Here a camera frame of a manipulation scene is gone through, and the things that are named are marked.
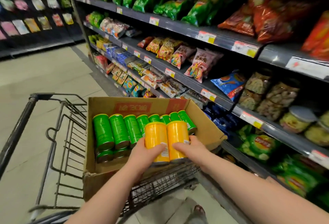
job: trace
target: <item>hand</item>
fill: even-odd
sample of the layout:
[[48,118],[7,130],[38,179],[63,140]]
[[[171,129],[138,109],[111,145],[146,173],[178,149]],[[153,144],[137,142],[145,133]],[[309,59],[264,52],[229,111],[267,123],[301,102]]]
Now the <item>hand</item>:
[[159,144],[151,149],[147,149],[145,147],[145,137],[142,137],[131,151],[127,165],[132,166],[141,175],[165,148],[165,144]]

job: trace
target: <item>cart wire basket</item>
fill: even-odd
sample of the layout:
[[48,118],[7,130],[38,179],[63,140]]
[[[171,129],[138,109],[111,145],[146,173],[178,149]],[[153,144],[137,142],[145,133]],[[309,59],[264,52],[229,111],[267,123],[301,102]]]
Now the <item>cart wire basket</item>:
[[[64,223],[83,204],[83,163],[86,147],[87,102],[77,94],[34,93],[29,97],[14,130],[0,153],[0,180],[39,100],[58,101],[59,114],[55,127],[45,130],[51,142],[39,193],[31,213],[31,223]],[[146,178],[131,189],[119,223],[149,203],[174,191],[197,184],[193,163],[176,165]],[[43,202],[45,190],[53,190],[52,201]]]

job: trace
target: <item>tiled floor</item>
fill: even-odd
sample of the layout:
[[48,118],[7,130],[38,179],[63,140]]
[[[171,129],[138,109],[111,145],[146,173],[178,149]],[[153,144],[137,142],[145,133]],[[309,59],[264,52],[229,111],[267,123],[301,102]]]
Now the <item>tiled floor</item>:
[[[9,137],[30,93],[76,93],[84,99],[121,95],[94,67],[89,68],[76,54],[76,50],[80,50],[80,54],[87,54],[85,44],[80,44],[0,62],[0,148]],[[40,101],[31,115],[0,181],[2,223],[28,223],[30,220],[28,210],[35,205],[51,145],[45,131],[55,126],[58,110],[58,102]],[[65,133],[59,132],[57,140],[64,138]],[[55,166],[60,162],[62,150],[61,144],[57,145]],[[57,179],[57,172],[48,171],[41,204],[54,203]],[[75,187],[82,187],[81,180],[68,177],[63,180]],[[75,189],[66,189],[62,193],[81,195]],[[81,199],[58,198],[59,205],[80,206],[82,203]],[[182,189],[163,197],[138,211],[126,223],[184,223],[196,203],[203,206],[209,223],[236,223],[200,185],[194,191]]]

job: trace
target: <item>snack bag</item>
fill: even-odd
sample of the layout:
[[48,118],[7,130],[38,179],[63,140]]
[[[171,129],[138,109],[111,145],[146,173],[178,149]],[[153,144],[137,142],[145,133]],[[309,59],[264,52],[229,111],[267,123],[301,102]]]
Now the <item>snack bag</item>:
[[176,66],[177,68],[181,69],[181,65],[195,51],[196,48],[181,45],[167,61],[172,65]]
[[202,83],[204,72],[207,70],[215,56],[215,54],[197,48],[193,63],[184,75],[194,77],[198,82]]

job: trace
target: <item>cardboard box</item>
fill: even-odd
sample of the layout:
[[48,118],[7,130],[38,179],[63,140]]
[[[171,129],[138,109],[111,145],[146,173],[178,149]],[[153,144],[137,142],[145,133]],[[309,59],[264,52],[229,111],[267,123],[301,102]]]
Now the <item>cardboard box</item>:
[[[83,191],[84,200],[89,200],[120,168],[125,165],[128,158],[122,157],[111,162],[97,164],[95,162],[93,117],[97,114],[170,114],[173,111],[186,110],[187,114],[197,126],[195,135],[208,148],[213,150],[227,139],[216,125],[192,101],[175,98],[136,98],[136,97],[89,97],[87,116],[87,145],[86,159],[84,161]],[[169,168],[172,165],[149,168],[143,179],[154,173]]]

